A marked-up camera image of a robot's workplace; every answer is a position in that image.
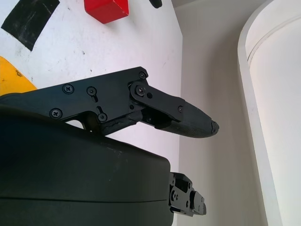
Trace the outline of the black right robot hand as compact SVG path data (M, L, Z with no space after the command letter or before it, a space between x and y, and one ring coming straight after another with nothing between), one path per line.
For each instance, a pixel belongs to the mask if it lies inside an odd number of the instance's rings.
M138 122L192 138L219 125L147 82L142 67L0 97L3 226L170 226L205 215L170 162L108 138Z

